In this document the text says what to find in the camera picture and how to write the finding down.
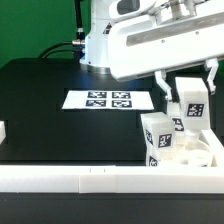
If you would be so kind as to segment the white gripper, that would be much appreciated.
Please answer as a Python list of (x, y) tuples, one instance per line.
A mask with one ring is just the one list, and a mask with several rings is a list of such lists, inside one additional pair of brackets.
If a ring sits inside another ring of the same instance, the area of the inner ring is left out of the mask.
[(116, 0), (109, 7), (108, 60), (115, 79), (155, 72), (156, 83), (171, 101), (166, 71), (206, 61), (209, 90), (216, 92), (218, 60), (224, 59), (224, 0), (137, 0), (129, 12), (121, 9), (122, 3)]

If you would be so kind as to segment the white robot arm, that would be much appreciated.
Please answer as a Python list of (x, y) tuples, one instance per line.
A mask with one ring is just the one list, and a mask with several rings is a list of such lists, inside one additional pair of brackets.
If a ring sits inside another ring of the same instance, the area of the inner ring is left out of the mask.
[(172, 97), (166, 74), (204, 65), (215, 90), (224, 60), (224, 0), (91, 0), (91, 29), (81, 67), (118, 81), (155, 76)]

